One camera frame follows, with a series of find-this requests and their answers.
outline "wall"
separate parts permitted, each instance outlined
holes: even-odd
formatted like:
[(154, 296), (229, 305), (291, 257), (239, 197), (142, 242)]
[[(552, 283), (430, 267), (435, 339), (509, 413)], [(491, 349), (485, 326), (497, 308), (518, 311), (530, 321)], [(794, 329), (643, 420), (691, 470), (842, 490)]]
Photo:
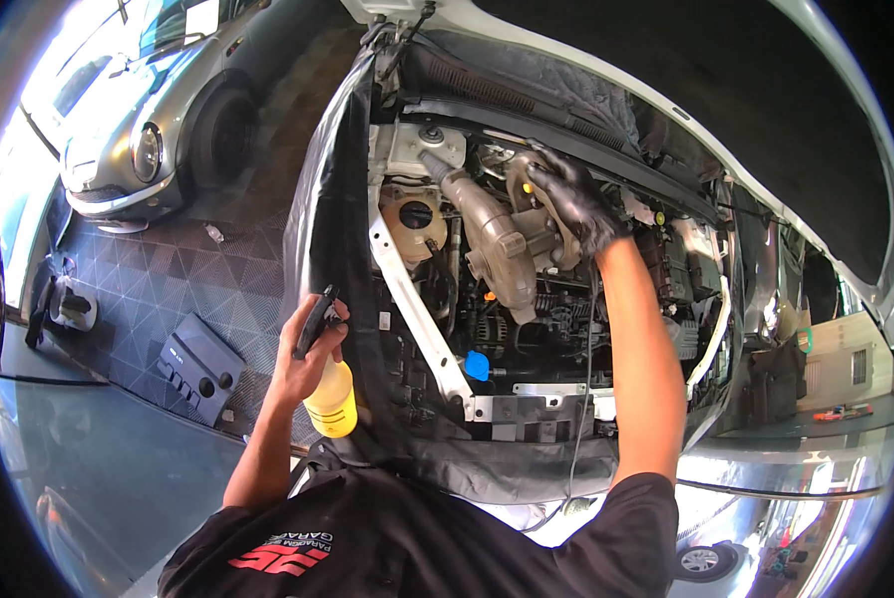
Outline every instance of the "wall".
[[(853, 354), (862, 349), (866, 351), (865, 377), (854, 384)], [(798, 410), (825, 409), (888, 394), (892, 374), (892, 353), (866, 312), (816, 324), (812, 351), (806, 358), (808, 392), (799, 400)]]

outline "black glove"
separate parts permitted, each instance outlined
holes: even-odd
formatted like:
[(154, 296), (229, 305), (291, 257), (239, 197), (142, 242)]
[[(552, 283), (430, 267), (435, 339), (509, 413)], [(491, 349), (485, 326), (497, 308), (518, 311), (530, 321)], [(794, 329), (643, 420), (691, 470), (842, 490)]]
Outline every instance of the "black glove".
[(560, 220), (580, 240), (584, 256), (595, 256), (630, 230), (607, 202), (589, 171), (534, 139), (527, 140), (549, 168), (531, 161), (527, 173), (550, 198)]

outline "intake pipe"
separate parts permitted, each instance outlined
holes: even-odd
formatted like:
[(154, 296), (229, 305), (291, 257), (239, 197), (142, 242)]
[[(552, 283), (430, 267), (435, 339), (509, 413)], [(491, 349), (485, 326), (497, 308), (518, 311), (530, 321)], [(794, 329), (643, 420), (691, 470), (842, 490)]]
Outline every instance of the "intake pipe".
[(451, 167), (426, 149), (420, 152), (420, 161), (463, 216), (471, 248), (467, 253), (471, 274), (487, 283), (517, 324), (533, 321), (536, 268), (510, 212), (471, 180), (463, 168)]

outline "headlight housing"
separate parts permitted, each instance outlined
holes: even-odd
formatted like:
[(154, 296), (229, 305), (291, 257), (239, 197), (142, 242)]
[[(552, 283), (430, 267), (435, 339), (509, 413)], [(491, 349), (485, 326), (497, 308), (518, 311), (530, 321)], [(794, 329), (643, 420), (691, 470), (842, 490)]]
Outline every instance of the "headlight housing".
[(142, 183), (150, 183), (158, 176), (161, 169), (162, 142), (161, 131), (157, 126), (148, 123), (142, 129), (138, 143), (131, 152), (131, 161), (135, 166), (135, 174)]

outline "black t-shirt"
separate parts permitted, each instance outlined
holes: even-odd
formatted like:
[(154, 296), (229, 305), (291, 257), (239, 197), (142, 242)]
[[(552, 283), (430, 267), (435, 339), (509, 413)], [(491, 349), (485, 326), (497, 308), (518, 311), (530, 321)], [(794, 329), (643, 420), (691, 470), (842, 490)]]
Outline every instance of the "black t-shirt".
[(673, 579), (673, 485), (638, 473), (546, 548), (464, 500), (379, 469), (320, 472), (264, 513), (229, 507), (171, 557), (176, 596), (661, 596)]

